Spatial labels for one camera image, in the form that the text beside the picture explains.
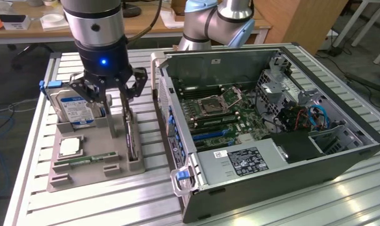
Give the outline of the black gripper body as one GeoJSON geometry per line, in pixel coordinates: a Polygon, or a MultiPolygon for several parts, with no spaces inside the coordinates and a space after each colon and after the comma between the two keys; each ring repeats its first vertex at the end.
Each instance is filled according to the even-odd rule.
{"type": "Polygon", "coordinates": [[[107,46],[86,46],[75,41],[84,70],[98,79],[106,79],[107,88],[118,88],[116,78],[127,82],[132,76],[132,66],[128,60],[127,39],[120,39],[107,46]]]}

